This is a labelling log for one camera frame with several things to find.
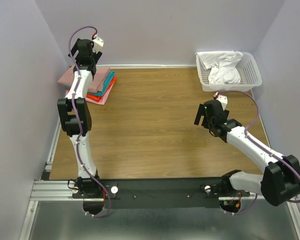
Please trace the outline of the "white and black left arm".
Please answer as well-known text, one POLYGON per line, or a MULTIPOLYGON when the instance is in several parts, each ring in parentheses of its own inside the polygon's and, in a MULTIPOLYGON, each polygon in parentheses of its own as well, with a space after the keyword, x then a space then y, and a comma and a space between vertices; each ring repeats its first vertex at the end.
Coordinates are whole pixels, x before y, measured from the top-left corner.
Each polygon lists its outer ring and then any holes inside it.
POLYGON ((78 177, 70 189, 78 198, 96 198, 102 191, 96 182, 98 170, 90 146, 92 117, 86 101, 90 84, 97 72, 97 62, 102 56, 103 42, 78 38, 69 52, 74 60, 73 82, 64 98, 57 101, 62 130, 69 137, 78 165, 78 177))

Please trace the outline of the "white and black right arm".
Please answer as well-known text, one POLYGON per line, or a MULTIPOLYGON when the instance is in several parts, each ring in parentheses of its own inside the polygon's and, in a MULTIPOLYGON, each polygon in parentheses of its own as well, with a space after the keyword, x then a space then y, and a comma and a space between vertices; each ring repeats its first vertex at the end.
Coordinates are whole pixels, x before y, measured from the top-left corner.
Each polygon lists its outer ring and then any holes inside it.
POLYGON ((230 190, 247 191, 261 195, 279 206, 300 194, 300 163, 293 155, 280 155, 263 144, 240 122, 229 119, 224 96, 200 104, 194 120, 216 138, 222 139, 252 160, 262 171, 261 175, 234 170, 224 175, 230 190))

